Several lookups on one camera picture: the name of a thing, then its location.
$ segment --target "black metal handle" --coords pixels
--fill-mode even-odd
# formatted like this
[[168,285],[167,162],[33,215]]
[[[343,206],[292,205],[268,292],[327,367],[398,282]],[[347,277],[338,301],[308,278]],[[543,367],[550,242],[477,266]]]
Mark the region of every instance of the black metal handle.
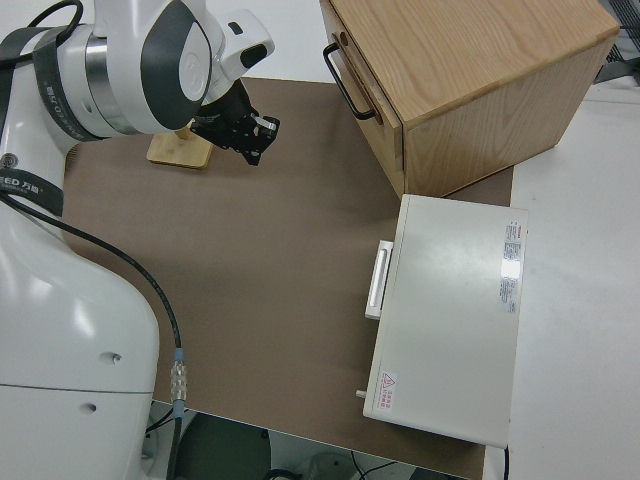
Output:
[[376,116],[375,110],[371,109],[367,112],[361,112],[356,108],[355,104],[353,103],[353,100],[351,100],[351,97],[349,96],[349,92],[347,92],[347,89],[344,87],[344,83],[342,83],[342,80],[338,76],[338,72],[336,72],[336,69],[333,66],[333,63],[331,63],[331,60],[329,59],[329,55],[331,55],[336,50],[340,50],[340,45],[338,45],[337,42],[334,42],[331,45],[327,45],[327,47],[322,51],[322,56],[324,57],[324,61],[327,64],[327,67],[329,67],[329,72],[331,72],[331,76],[336,81],[336,84],[338,85],[340,92],[342,92],[342,96],[347,101],[347,104],[351,109],[351,113],[353,113],[353,116],[356,117],[358,120],[368,120],[370,118],[375,117]]

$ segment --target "brown mat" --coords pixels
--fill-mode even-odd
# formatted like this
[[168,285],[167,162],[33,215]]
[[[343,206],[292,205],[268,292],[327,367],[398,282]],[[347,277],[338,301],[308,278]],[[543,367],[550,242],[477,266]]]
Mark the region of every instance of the brown mat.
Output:
[[[481,478],[484,447],[364,418],[354,395],[376,337],[364,318],[374,256],[378,240],[393,240],[400,202],[340,93],[246,85],[261,113],[282,120],[258,168],[219,149],[204,171],[154,165],[145,136],[85,144],[68,169],[65,220],[136,257],[172,299],[189,408]],[[497,178],[473,186],[472,199],[508,203],[510,172]],[[172,338],[159,302],[119,260],[70,243],[150,300],[161,332],[155,398],[167,401]]]

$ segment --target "wooden box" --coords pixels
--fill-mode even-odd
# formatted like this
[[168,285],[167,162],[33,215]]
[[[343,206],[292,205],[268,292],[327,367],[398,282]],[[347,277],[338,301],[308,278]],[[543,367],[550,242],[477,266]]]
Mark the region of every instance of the wooden box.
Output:
[[398,195],[444,196],[556,145],[618,33],[597,0],[321,6],[325,60]]

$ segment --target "warning label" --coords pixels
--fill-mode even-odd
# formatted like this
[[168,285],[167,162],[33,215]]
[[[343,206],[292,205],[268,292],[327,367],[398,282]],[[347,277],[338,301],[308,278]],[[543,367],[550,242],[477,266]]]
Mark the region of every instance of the warning label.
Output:
[[393,407],[393,396],[398,382],[398,376],[394,373],[380,372],[378,380],[378,401],[376,409],[390,412]]

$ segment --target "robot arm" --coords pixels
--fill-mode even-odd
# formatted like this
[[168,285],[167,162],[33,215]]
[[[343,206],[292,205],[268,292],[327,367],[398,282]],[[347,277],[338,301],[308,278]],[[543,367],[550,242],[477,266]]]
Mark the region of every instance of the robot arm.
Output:
[[[195,133],[257,164],[279,122],[259,116],[238,80],[274,50],[249,11],[216,18],[204,0],[95,0],[95,12],[93,26],[58,48],[57,97],[74,118],[45,105],[60,128],[91,140],[178,130],[196,118]],[[74,135],[75,124],[90,135]]]
[[[79,22],[78,0],[53,8],[68,5]],[[278,121],[259,116],[239,81],[274,48],[250,13],[216,18],[205,0],[95,7],[95,25],[29,27],[0,43],[3,203],[17,195],[61,216],[75,144],[176,130],[192,118],[196,133],[257,163]],[[151,308],[66,247],[58,227],[0,207],[0,404],[11,412],[0,428],[0,477],[147,478],[139,452],[158,356]],[[172,397],[175,407],[184,393]]]

